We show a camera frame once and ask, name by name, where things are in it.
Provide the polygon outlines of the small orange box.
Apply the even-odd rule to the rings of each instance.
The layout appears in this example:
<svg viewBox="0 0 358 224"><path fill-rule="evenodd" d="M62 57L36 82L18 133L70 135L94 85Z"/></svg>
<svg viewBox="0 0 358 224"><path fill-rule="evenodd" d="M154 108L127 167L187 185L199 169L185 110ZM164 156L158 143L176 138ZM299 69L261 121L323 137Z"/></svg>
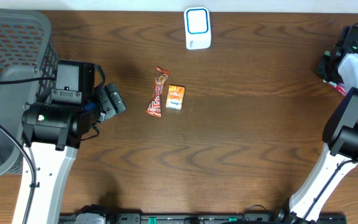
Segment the small orange box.
<svg viewBox="0 0 358 224"><path fill-rule="evenodd" d="M170 85L168 88L165 107L174 110L181 110L184 95L185 95L185 87Z"/></svg>

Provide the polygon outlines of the red purple snack pack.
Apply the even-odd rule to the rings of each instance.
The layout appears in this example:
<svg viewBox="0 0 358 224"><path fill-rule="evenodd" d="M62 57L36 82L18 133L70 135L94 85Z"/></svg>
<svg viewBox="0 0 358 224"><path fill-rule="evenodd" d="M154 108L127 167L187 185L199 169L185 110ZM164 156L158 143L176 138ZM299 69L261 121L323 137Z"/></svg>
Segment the red purple snack pack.
<svg viewBox="0 0 358 224"><path fill-rule="evenodd" d="M346 91L345 91L344 85L342 83L327 82L325 80L324 80L324 82L329 84L334 90L339 92L342 96L346 96Z"/></svg>

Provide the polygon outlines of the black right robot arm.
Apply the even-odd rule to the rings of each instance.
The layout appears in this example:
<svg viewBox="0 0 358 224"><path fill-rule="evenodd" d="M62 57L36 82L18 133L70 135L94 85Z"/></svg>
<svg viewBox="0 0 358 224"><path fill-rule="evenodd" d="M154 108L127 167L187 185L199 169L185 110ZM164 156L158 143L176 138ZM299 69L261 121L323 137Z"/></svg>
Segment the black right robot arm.
<svg viewBox="0 0 358 224"><path fill-rule="evenodd" d="M281 210L282 223L317 223L334 189L358 165L358 22L343 28L334 48L322 56L316 74L344 99L324 127L316 165Z"/></svg>

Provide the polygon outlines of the grey plastic mesh basket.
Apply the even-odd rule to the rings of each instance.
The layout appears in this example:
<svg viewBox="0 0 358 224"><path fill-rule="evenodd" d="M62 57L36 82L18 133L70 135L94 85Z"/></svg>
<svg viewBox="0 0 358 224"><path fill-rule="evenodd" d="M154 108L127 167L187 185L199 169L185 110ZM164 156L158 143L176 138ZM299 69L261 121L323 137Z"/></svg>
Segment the grey plastic mesh basket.
<svg viewBox="0 0 358 224"><path fill-rule="evenodd" d="M36 11L0 9L0 125L22 143L25 109L55 86L58 55L50 21ZM22 153L0 131L0 176L22 171Z"/></svg>

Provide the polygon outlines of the orange brown snack bag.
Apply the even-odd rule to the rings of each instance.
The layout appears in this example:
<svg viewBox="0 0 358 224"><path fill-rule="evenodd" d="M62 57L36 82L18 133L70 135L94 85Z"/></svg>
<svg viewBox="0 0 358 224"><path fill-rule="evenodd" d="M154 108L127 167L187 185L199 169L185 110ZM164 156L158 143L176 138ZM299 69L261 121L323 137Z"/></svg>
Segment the orange brown snack bag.
<svg viewBox="0 0 358 224"><path fill-rule="evenodd" d="M165 87L165 84L169 78L170 72L168 70L163 70L160 67L156 67L155 82L154 82L154 91L152 99L146 109L146 113L160 118L162 116L162 103L161 103L161 94Z"/></svg>

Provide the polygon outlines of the white barcode scanner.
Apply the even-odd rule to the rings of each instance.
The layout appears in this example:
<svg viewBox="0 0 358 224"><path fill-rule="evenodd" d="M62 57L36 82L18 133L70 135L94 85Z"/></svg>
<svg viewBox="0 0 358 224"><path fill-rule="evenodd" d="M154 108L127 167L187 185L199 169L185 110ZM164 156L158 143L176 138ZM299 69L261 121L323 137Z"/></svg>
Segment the white barcode scanner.
<svg viewBox="0 0 358 224"><path fill-rule="evenodd" d="M211 46L211 21L205 7L190 7L183 13L186 48L188 50L207 49Z"/></svg>

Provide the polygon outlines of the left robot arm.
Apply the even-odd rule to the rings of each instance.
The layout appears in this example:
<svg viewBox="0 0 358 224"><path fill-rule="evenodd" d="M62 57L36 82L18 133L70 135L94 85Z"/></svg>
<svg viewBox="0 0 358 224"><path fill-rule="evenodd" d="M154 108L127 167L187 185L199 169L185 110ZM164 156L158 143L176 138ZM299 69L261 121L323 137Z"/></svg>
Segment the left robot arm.
<svg viewBox="0 0 358 224"><path fill-rule="evenodd" d="M13 223L57 223L83 135L126 106L100 65L60 60L56 85L22 115L21 186Z"/></svg>

